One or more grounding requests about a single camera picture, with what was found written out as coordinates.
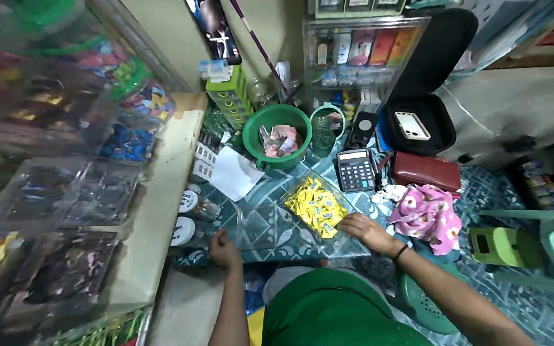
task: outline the person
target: person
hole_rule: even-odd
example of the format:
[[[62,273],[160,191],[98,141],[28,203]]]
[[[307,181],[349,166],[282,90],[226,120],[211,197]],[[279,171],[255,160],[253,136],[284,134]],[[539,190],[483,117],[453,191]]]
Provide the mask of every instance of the person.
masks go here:
[[[473,345],[534,345],[492,303],[389,235],[369,217],[350,214],[337,229],[392,258]],[[209,256],[227,271],[209,346],[248,346],[242,260],[224,230],[212,238]],[[280,271],[287,269],[273,274],[264,293]],[[419,332],[395,321],[381,291],[372,285],[353,273],[308,268],[288,283],[279,284],[279,292],[267,302],[262,345],[432,345]]]

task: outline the hand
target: hand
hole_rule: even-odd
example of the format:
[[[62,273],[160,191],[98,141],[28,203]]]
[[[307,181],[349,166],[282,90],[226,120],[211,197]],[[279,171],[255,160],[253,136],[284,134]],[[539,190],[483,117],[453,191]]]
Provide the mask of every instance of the hand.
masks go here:
[[[403,241],[389,235],[386,230],[359,212],[352,213],[337,224],[337,229],[357,237],[373,251],[394,257],[403,248]]]
[[[211,239],[211,244],[209,244],[209,258],[226,268],[228,272],[236,270],[242,272],[241,255],[236,245],[228,238],[224,227],[221,227]]]

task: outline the white jar lid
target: white jar lid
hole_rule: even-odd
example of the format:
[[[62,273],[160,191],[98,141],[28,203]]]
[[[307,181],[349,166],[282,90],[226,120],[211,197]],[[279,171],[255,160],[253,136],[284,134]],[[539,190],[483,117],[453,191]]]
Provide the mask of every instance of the white jar lid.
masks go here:
[[[179,212],[188,212],[196,208],[197,205],[198,194],[190,190],[185,190],[181,198],[181,204],[179,205]]]
[[[174,226],[174,233],[170,246],[180,246],[187,243],[196,232],[196,224],[189,217],[177,217],[177,225]]]

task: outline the broom handle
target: broom handle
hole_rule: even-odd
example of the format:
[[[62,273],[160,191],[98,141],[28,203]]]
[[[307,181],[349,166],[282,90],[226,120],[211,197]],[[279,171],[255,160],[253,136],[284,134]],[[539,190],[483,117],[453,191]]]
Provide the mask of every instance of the broom handle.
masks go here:
[[[241,18],[243,24],[245,24],[245,27],[247,28],[247,31],[251,35],[251,38],[256,43],[256,46],[260,50],[260,53],[262,53],[262,56],[264,57],[264,61],[266,61],[266,64],[268,67],[271,67],[271,71],[273,72],[274,77],[277,79],[277,82],[279,82],[279,85],[281,86],[281,89],[283,89],[284,94],[286,94],[286,98],[290,97],[290,92],[288,91],[288,88],[283,84],[283,81],[281,81],[281,78],[279,77],[279,74],[277,74],[277,71],[275,70],[275,67],[273,66],[273,63],[268,58],[268,55],[264,51],[264,48],[262,48],[262,44],[260,44],[258,37],[256,37],[256,34],[254,33],[254,30],[251,30],[251,27],[249,26],[249,23],[245,19],[245,16],[242,14],[241,7],[238,5],[238,2],[236,0],[230,0],[230,3],[235,8],[236,13]]]

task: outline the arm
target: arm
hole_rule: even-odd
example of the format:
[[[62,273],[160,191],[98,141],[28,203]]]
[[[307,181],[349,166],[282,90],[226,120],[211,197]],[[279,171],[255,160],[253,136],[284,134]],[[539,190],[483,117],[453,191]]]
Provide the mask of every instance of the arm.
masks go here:
[[[249,346],[241,256],[224,229],[213,235],[209,257],[227,271],[222,302],[209,346]]]
[[[394,258],[404,247],[403,242],[360,213],[346,216],[337,227],[390,258]],[[473,345],[534,345],[495,305],[412,249],[406,249],[395,264],[433,299]]]

